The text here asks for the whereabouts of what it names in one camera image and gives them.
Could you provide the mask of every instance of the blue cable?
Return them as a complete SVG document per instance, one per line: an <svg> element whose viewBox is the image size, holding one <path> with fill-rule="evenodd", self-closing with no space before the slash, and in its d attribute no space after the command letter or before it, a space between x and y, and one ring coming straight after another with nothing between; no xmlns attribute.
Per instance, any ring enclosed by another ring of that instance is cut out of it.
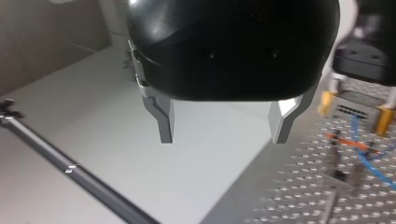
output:
<svg viewBox="0 0 396 224"><path fill-rule="evenodd" d="M358 134L358 117L353 116L352 117L352 139L355 142L358 142L359 140L359 134ZM373 173L376 177L378 177L380 180L382 180L385 183L388 183L392 188L396 189L396 184L393 183L393 180L390 178L386 177L384 174L382 174L379 170L377 170L366 158L363 152L359 151L358 148L355 147L355 150L359 152L359 160L361 163Z"/></svg>

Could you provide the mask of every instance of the metal rod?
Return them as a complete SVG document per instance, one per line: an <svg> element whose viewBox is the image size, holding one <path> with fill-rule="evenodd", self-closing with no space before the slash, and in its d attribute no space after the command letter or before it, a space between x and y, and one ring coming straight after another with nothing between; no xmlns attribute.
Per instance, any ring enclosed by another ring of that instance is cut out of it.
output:
<svg viewBox="0 0 396 224"><path fill-rule="evenodd" d="M330 219L332 218L332 210L335 207L335 204L338 201L338 191L334 189L332 193L329 195L329 198L326 203L326 207L323 211L323 215L321 218L321 224L328 224L330 223Z"/></svg>
<svg viewBox="0 0 396 224"><path fill-rule="evenodd" d="M17 135L25 144L70 177L99 202L130 224L159 224L153 217L142 211L109 185L70 159L19 119L1 118L0 124Z"/></svg>

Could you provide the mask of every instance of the black cylindrical housing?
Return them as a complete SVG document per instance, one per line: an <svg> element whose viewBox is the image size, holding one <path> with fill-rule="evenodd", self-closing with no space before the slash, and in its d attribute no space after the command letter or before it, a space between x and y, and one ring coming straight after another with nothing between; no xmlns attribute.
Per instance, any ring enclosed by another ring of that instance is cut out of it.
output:
<svg viewBox="0 0 396 224"><path fill-rule="evenodd" d="M339 25L338 0L130 0L149 85L193 101L270 101L307 91Z"/></svg>
<svg viewBox="0 0 396 224"><path fill-rule="evenodd" d="M332 68L348 77L396 86L396 1L359 0L351 33L337 46Z"/></svg>

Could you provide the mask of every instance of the cable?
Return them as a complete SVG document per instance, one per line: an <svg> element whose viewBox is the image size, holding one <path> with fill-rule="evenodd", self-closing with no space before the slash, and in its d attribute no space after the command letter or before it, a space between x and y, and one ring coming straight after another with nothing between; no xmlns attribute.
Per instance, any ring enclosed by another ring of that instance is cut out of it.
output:
<svg viewBox="0 0 396 224"><path fill-rule="evenodd" d="M357 116L353 116L352 117L352 138L354 141L359 141L359 134L358 134L358 117ZM354 148L355 150L358 151L359 153L359 160L361 161L361 163L366 167L366 169L368 169L370 172L373 173L373 175L375 175L376 177L378 177L380 180L382 180L383 182L389 184L392 188L396 189L396 184L393 183L393 180L391 180L390 178L386 177L384 174L382 174L379 170L377 170L366 158L365 154L361 151L359 151L358 148Z"/></svg>

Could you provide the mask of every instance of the gray wall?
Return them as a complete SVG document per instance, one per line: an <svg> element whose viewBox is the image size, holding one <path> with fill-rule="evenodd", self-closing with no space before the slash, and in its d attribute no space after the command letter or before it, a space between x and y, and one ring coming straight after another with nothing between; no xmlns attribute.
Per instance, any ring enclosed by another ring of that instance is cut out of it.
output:
<svg viewBox="0 0 396 224"><path fill-rule="evenodd" d="M97 0L0 1L0 95L110 44Z"/></svg>

